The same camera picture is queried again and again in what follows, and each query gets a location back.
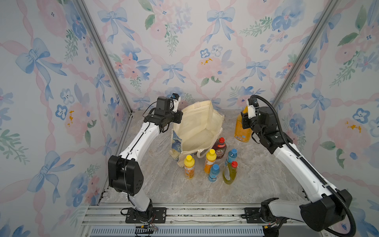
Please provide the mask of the cream canvas shopping bag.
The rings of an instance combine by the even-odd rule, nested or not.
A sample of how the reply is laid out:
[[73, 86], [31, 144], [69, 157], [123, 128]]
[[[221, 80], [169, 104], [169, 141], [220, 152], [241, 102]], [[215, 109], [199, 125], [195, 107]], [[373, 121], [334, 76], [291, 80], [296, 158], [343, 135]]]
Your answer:
[[223, 131], [223, 115], [210, 100], [196, 102], [183, 109], [180, 124], [171, 132], [170, 156], [181, 168], [187, 155], [201, 159], [213, 147]]

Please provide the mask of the orange pump soap bottle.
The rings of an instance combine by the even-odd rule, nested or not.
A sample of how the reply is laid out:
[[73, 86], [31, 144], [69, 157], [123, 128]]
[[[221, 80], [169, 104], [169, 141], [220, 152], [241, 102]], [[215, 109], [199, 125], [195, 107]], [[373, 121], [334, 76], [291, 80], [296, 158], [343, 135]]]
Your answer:
[[249, 142], [249, 140], [251, 138], [251, 134], [252, 134], [252, 130], [243, 129], [243, 127], [242, 127], [242, 115], [239, 114], [237, 119], [236, 119], [234, 137], [240, 142], [247, 143], [247, 142]]

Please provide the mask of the dark red soap bottle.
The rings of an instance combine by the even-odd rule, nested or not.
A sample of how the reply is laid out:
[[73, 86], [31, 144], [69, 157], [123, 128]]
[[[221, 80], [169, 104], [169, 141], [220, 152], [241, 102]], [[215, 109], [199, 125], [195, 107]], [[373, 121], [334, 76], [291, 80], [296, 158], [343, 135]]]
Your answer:
[[213, 145], [212, 149], [215, 150], [216, 159], [217, 160], [222, 159], [227, 149], [225, 138], [224, 137], [219, 138]]

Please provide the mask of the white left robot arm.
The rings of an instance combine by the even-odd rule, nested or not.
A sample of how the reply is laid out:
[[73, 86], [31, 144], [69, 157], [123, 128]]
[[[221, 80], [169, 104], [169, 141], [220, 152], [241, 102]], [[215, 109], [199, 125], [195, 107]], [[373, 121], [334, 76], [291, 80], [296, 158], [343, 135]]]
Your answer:
[[168, 112], [153, 109], [144, 118], [141, 129], [127, 148], [108, 160], [109, 186], [119, 193], [126, 193], [136, 211], [148, 212], [152, 206], [151, 199], [142, 190], [142, 158], [155, 138], [166, 132], [165, 128], [171, 123], [180, 124], [182, 116], [183, 112], [180, 109]]

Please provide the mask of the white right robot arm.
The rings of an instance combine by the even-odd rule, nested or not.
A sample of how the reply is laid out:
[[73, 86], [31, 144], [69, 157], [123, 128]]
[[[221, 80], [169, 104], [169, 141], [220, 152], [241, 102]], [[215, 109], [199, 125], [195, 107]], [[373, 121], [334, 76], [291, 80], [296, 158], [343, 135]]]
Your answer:
[[259, 144], [278, 158], [300, 183], [305, 202], [269, 198], [261, 203], [258, 212], [246, 212], [243, 218], [266, 223], [266, 230], [278, 231], [284, 221], [303, 222], [312, 230], [331, 231], [330, 227], [344, 219], [350, 223], [347, 235], [355, 234], [356, 226], [349, 206], [352, 196], [328, 182], [300, 153], [292, 140], [277, 123], [275, 110], [270, 107], [247, 106], [241, 112], [243, 129], [252, 130]]

